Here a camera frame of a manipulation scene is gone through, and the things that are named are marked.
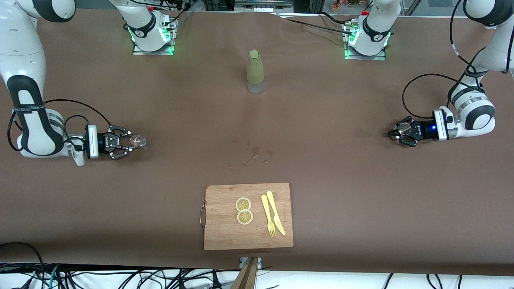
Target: cutting board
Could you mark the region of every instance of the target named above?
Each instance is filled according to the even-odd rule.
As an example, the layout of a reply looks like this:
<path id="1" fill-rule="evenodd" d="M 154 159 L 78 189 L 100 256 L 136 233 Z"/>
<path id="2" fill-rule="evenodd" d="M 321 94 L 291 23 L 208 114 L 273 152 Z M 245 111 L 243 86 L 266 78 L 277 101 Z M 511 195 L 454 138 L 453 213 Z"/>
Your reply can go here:
<path id="1" fill-rule="evenodd" d="M 261 195 L 273 192 L 277 212 L 286 235 L 275 227 L 270 237 Z M 240 197 L 251 201 L 253 220 L 247 225 L 237 221 L 235 206 Z M 269 206 L 271 218 L 273 210 Z M 291 196 L 289 183 L 244 184 L 205 187 L 204 250 L 233 250 L 292 247 Z"/>

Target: knife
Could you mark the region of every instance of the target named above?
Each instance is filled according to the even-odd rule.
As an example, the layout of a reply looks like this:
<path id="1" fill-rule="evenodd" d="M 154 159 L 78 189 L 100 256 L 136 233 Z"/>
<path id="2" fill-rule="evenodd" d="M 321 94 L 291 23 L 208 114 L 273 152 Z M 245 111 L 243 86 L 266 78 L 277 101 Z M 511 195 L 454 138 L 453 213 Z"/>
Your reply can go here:
<path id="1" fill-rule="evenodd" d="M 267 191 L 266 196 L 268 197 L 271 208 L 273 209 L 273 222 L 277 226 L 277 229 L 280 231 L 280 233 L 285 235 L 286 231 L 284 231 L 284 227 L 282 227 L 282 223 L 280 222 L 279 214 L 277 213 L 277 207 L 275 206 L 275 199 L 273 199 L 273 193 L 271 191 Z"/>

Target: cutting board handle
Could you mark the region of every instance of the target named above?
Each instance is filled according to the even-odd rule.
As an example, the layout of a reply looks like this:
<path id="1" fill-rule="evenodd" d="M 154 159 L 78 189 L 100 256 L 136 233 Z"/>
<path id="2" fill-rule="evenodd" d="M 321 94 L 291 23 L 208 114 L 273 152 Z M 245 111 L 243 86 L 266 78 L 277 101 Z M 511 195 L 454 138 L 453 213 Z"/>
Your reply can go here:
<path id="1" fill-rule="evenodd" d="M 205 221 L 207 222 L 207 213 L 205 212 L 205 201 L 204 201 L 204 204 L 202 205 L 202 207 L 200 208 L 200 226 L 202 228 L 202 230 L 205 232 L 205 225 L 204 223 L 202 222 L 202 217 L 205 216 L 203 219 L 205 219 Z"/>

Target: green bottle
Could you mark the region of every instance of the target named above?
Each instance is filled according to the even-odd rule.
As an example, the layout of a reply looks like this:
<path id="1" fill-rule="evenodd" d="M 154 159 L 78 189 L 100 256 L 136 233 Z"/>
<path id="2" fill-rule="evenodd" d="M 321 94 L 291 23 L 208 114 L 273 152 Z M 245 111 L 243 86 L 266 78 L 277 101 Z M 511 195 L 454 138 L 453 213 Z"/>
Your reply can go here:
<path id="1" fill-rule="evenodd" d="M 259 94 L 264 89 L 264 66 L 258 50 L 250 51 L 246 65 L 246 80 L 251 93 Z"/>

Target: table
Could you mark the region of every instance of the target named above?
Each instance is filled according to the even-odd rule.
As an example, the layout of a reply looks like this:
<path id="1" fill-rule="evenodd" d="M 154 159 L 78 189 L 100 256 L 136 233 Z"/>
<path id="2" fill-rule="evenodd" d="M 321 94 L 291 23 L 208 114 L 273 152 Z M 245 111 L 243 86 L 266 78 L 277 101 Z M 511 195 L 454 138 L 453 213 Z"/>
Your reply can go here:
<path id="1" fill-rule="evenodd" d="M 486 136 L 414 149 L 386 137 L 407 116 L 400 96 L 410 79 L 464 70 L 448 23 L 399 18 L 388 60 L 363 62 L 344 59 L 335 32 L 264 13 L 195 13 L 169 57 L 131 55 L 117 11 L 41 21 L 45 99 L 86 102 L 149 142 L 127 158 L 77 167 L 71 158 L 23 158 L 2 138 L 0 242 L 31 243 L 54 263 L 236 268 L 239 256 L 259 255 L 277 270 L 513 274 L 512 76 L 483 81 L 497 107 Z M 454 31 L 467 59 L 493 33 L 467 19 Z M 265 66 L 260 95 L 246 88 L 251 49 Z M 452 85 L 419 80 L 407 104 L 429 115 Z M 4 86 L 0 94 L 7 124 L 12 104 Z M 85 107 L 48 107 L 107 128 Z M 82 128 L 69 123 L 70 132 Z M 274 155 L 253 159 L 254 146 Z M 280 182 L 291 187 L 294 247 L 203 251 L 206 185 Z M 0 254 L 35 261 L 21 248 Z"/>

